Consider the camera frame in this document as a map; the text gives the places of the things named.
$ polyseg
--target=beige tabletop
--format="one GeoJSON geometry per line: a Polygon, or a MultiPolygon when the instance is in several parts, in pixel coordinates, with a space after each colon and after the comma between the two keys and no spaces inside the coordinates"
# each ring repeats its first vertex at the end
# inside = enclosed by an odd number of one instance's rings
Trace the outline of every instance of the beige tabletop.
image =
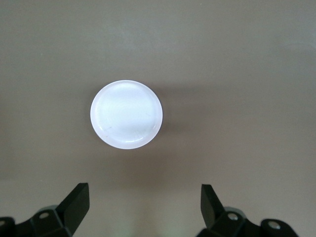
{"type": "Polygon", "coordinates": [[[76,237],[195,237],[202,183],[255,224],[316,236],[316,1],[1,0],[0,216],[20,223],[79,182],[76,237]],[[121,79],[164,113],[135,150],[90,123],[121,79]]]}

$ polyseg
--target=screw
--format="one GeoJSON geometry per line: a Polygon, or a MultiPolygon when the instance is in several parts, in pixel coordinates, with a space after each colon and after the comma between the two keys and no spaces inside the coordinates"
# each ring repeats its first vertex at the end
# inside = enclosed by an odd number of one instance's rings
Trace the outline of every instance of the screw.
{"type": "Polygon", "coordinates": [[[269,221],[268,222],[268,225],[272,228],[272,229],[275,229],[275,230],[279,230],[281,229],[281,226],[275,222],[275,221],[269,221]]]}
{"type": "Polygon", "coordinates": [[[49,213],[48,213],[48,212],[44,212],[44,213],[42,213],[41,215],[39,215],[39,218],[40,218],[40,219],[44,219],[44,218],[46,218],[47,216],[49,216],[49,213]]]}
{"type": "Polygon", "coordinates": [[[231,219],[232,221],[238,220],[238,216],[235,213],[229,213],[228,218],[231,219]]]}

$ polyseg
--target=white plate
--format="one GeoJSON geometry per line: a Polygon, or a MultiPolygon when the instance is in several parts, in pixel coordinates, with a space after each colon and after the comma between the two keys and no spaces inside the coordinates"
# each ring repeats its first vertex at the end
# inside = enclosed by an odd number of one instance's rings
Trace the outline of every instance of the white plate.
{"type": "Polygon", "coordinates": [[[147,86],[119,80],[97,93],[90,118],[94,131],[104,142],[120,149],[134,149],[157,135],[162,123],[162,107],[147,86]]]}

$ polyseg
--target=white circular object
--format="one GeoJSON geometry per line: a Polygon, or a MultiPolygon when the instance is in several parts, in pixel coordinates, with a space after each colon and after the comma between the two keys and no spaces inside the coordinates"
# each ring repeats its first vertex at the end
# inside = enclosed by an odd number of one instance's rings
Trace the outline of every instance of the white circular object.
{"type": "Polygon", "coordinates": [[[104,142],[120,149],[134,149],[157,135],[162,108],[158,97],[147,86],[119,80],[97,93],[90,118],[94,131],[104,142]]]}

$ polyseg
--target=gray surface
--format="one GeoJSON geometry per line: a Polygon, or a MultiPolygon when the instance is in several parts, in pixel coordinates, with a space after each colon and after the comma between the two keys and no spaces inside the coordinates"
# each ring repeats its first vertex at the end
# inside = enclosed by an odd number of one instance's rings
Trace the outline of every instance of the gray surface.
{"type": "Polygon", "coordinates": [[[316,236],[316,2],[0,1],[0,216],[89,182],[77,237],[193,237],[200,185],[255,224],[316,236]],[[164,110],[118,150],[89,107],[132,79],[164,110]]]}

